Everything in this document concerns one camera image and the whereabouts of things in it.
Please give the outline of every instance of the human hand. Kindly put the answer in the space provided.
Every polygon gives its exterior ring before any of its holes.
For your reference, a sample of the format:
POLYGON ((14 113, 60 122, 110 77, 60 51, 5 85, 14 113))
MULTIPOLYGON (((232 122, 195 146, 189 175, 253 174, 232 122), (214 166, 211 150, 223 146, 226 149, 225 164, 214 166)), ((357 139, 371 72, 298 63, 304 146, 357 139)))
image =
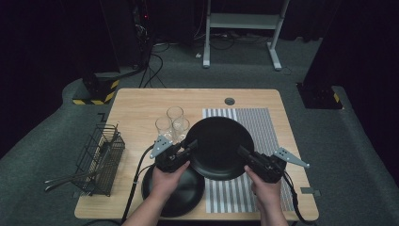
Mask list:
POLYGON ((275 184, 267 183, 260 178, 249 166, 244 167, 252 180, 251 189, 257 197, 257 207, 261 211, 280 209, 281 181, 275 184))
POLYGON ((152 172, 152 191, 150 196, 167 201, 189 165, 190 161, 187 161, 174 172, 162 172, 155 167, 152 172))

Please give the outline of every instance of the striped mat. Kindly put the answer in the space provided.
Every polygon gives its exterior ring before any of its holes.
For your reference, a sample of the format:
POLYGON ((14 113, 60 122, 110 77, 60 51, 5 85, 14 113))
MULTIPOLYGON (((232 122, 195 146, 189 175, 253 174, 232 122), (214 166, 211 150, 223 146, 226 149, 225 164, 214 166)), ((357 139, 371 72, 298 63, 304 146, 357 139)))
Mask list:
MULTIPOLYGON (((251 134, 255 151, 270 156, 278 141, 267 108, 202 109, 202 117, 227 117, 241 123, 251 134)), ((246 173, 230 181, 213 181, 205 178, 206 213, 257 212, 256 198, 246 173)), ((281 186, 283 211, 294 211, 291 191, 284 180, 281 186)))

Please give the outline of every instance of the black plate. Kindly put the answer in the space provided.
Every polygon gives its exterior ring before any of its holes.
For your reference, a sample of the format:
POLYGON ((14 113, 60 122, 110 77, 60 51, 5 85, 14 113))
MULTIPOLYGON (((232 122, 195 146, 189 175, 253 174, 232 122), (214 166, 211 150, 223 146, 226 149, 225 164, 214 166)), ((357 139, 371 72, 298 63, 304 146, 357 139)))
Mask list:
MULTIPOLYGON (((152 190, 153 168, 154 166, 150 167, 144 175, 141 187, 143 199, 149 197, 152 190)), ((204 178, 191 167, 188 167, 180 178, 176 190, 165 204, 161 216, 164 218, 176 218, 190 212, 202 199, 204 188, 204 178)))
POLYGON ((198 141, 198 148, 191 153, 190 166, 211 180, 227 181, 244 173, 246 162, 237 153, 240 145, 254 152, 247 129, 225 117, 210 117, 194 124, 184 145, 194 140, 198 141))

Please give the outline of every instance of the gray carpet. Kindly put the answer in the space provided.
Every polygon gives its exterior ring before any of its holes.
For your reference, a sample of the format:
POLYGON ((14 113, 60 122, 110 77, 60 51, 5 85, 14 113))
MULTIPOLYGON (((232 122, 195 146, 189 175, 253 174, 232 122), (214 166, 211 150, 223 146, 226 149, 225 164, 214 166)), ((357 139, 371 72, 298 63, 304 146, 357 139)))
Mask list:
MULTIPOLYGON (((344 109, 307 109, 295 83, 302 82, 320 41, 280 40, 284 69, 275 72, 264 42, 213 41, 211 68, 202 69, 202 47, 160 45, 153 52, 163 59, 158 77, 167 88, 277 89, 287 111, 301 156, 311 163, 306 172, 320 212, 318 225, 399 225, 398 187, 365 136, 344 89, 334 87, 344 109)), ((156 72, 161 61, 152 56, 156 72)), ((141 74, 120 80, 120 88, 137 88, 141 74)), ((33 129, 0 160, 0 225, 84 225, 74 216, 78 189, 65 185, 44 193, 43 181, 75 170, 74 163, 96 123, 110 105, 74 105, 80 80, 63 91, 64 104, 33 129)), ((154 78, 147 87, 161 88, 154 78)), ((160 225, 248 225, 246 222, 160 222, 160 225)), ((97 222, 93 225, 114 225, 97 222)))

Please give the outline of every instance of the wooden table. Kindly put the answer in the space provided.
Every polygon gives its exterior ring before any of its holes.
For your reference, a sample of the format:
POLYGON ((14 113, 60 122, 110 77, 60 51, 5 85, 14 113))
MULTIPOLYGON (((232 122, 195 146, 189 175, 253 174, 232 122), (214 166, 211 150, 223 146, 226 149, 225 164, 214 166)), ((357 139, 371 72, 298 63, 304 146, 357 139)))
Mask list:
MULTIPOLYGON (((165 116, 167 109, 178 105, 184 115, 195 124, 202 119, 203 108, 262 108, 267 107, 274 125, 279 145, 300 157, 294 135, 285 113, 279 92, 273 89, 120 89, 108 117, 108 124, 119 123, 119 131, 126 149, 114 181, 111 196, 82 196, 76 205, 77 218, 122 218, 131 191, 138 161, 143 152, 157 138, 155 120, 165 116), (233 98, 234 105, 226 105, 226 98, 233 98)), ((153 163, 148 157, 142 168, 153 163)), ((286 170, 298 193, 299 209, 306 220, 316 220, 318 210, 312 194, 302 194, 301 187, 309 187, 306 172, 302 167, 287 164, 286 170)), ((138 185, 130 208, 130 214, 142 203, 141 186, 138 185)), ((297 220, 295 212, 284 212, 287 220, 297 220)), ((205 196, 188 214, 174 219, 223 219, 254 220, 259 213, 207 214, 205 196)))

